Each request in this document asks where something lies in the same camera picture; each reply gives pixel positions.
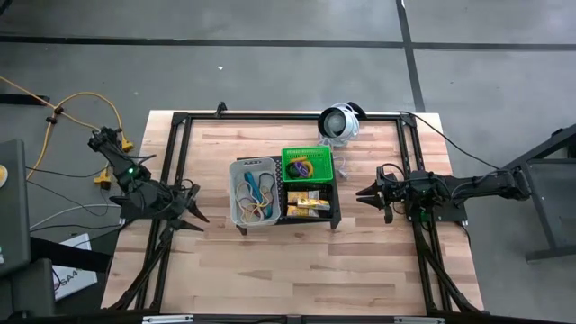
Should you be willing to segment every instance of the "green plastic basket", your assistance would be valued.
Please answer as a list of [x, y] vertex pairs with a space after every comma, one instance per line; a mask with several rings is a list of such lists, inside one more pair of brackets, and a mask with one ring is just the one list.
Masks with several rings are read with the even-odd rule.
[[[291, 179], [286, 173], [286, 166], [293, 158], [306, 157], [314, 166], [314, 173], [309, 178]], [[324, 183], [332, 181], [334, 170], [332, 153], [326, 146], [305, 148], [282, 148], [282, 180], [286, 183]]]

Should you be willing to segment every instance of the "floor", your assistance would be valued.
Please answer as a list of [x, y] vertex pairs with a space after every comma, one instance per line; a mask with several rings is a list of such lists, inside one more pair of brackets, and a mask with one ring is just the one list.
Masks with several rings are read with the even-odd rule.
[[[182, 46], [4, 42], [0, 75], [49, 95], [52, 102], [78, 91], [106, 95], [119, 107], [123, 128], [137, 146], [149, 110], [215, 109], [219, 101], [233, 110], [321, 110], [355, 101], [367, 111], [440, 113], [446, 135], [496, 165], [574, 123], [575, 2], [398, 0], [402, 3], [409, 22], [404, 28], [395, 0], [19, 0], [0, 16], [2, 34], [150, 38]], [[402, 48], [409, 37], [500, 49], [412, 49], [409, 43], [409, 49]], [[229, 40], [222, 43], [228, 46], [178, 43], [214, 39]], [[233, 40], [296, 41], [292, 45], [298, 47], [261, 41], [256, 47], [236, 46]], [[347, 41], [360, 41], [362, 48], [350, 48]], [[509, 44], [555, 45], [529, 50]], [[17, 93], [5, 84], [0, 92]], [[77, 99], [66, 109], [84, 121], [116, 125], [109, 108], [93, 99]], [[24, 140], [29, 166], [41, 150], [49, 113], [40, 107], [1, 107], [0, 140]], [[60, 122], [41, 167], [78, 175], [102, 168], [104, 159], [86, 146], [89, 136]], [[455, 149], [450, 157], [456, 176], [488, 171]], [[104, 202], [91, 178], [36, 174], [32, 181], [80, 203]], [[31, 223], [75, 206], [33, 185], [29, 196]], [[546, 247], [532, 203], [486, 198], [469, 201], [466, 208], [486, 310], [576, 321], [576, 257], [531, 265], [524, 259], [526, 252]], [[101, 217], [77, 211], [42, 225], [99, 227], [117, 218], [117, 209]], [[36, 234], [64, 240], [81, 231]]]

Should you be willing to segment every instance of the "white plastic basket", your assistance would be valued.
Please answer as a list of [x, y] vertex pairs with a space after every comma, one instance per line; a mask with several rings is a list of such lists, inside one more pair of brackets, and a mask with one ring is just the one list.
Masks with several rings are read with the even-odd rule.
[[[272, 216], [267, 220], [255, 222], [244, 222], [242, 220], [242, 210], [236, 202], [236, 195], [238, 194], [236, 188], [240, 183], [244, 182], [244, 174], [246, 172], [252, 173], [257, 185], [260, 185], [258, 178], [264, 172], [270, 173], [274, 177], [274, 186], [271, 190], [272, 196], [274, 197], [274, 201], [272, 202]], [[269, 186], [272, 183], [272, 178], [264, 175], [262, 181], [265, 181], [265, 184]], [[278, 199], [278, 185], [276, 181], [276, 162], [270, 157], [244, 159], [230, 165], [230, 217], [234, 224], [244, 229], [276, 224], [280, 218], [280, 201]], [[240, 197], [248, 197], [248, 189], [245, 186], [241, 186], [240, 194]]]

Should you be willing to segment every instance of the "black line on floor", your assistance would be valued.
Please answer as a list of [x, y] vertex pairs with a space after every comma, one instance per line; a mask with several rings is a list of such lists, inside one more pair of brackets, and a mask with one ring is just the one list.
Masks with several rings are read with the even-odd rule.
[[415, 50], [576, 50], [576, 44], [503, 44], [503, 43], [456, 43], [456, 42], [413, 42]]
[[408, 77], [410, 87], [412, 88], [414, 107], [417, 113], [424, 113], [426, 107], [424, 106], [424, 97], [422, 96], [422, 89], [420, 88], [420, 80], [418, 78], [418, 69], [416, 68], [416, 59], [414, 58], [414, 49], [412, 48], [412, 38], [410, 37], [410, 27], [408, 26], [406, 9], [404, 8], [402, 0], [396, 0], [396, 9], [398, 10], [400, 30], [402, 32], [402, 39], [404, 40], [404, 53], [406, 54], [406, 64], [408, 65]]
[[353, 48], [401, 49], [401, 41], [364, 40], [179, 40], [136, 38], [38, 37], [0, 35], [0, 42], [66, 45], [127, 45], [127, 46], [231, 46], [288, 48]]

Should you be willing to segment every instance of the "wooden table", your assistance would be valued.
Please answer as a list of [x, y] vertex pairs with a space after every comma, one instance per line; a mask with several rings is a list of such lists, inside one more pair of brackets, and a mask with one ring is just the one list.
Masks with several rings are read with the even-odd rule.
[[[162, 169], [172, 114], [150, 112], [142, 141], [141, 155], [157, 154], [146, 164], [156, 179]], [[420, 116], [441, 130], [437, 114]], [[418, 123], [418, 132], [426, 169], [451, 174], [442, 137], [422, 122]], [[230, 163], [236, 158], [280, 155], [284, 147], [316, 145], [317, 133], [315, 121], [193, 123], [184, 178], [202, 187], [198, 205], [211, 223], [204, 224], [188, 215], [188, 221], [206, 231], [181, 230], [175, 235], [163, 312], [425, 313], [411, 226], [398, 214], [392, 224], [385, 225], [382, 211], [357, 202], [355, 197], [356, 191], [374, 181], [376, 167], [385, 162], [401, 165], [392, 122], [362, 121], [357, 139], [346, 148], [336, 149], [338, 155], [346, 157], [350, 175], [348, 180], [338, 179], [342, 222], [336, 230], [330, 230], [329, 223], [273, 226], [251, 229], [247, 237], [242, 237], [230, 221]], [[410, 136], [407, 139], [412, 149]], [[177, 158], [173, 161], [170, 181]], [[120, 234], [103, 306], [115, 302], [141, 269], [149, 226], [149, 221], [138, 220]], [[481, 308], [464, 232], [452, 223], [439, 223], [438, 235], [446, 271]], [[151, 278], [154, 283], [156, 274]], [[433, 275], [432, 282], [439, 305]], [[154, 284], [148, 287], [148, 300], [153, 288]]]

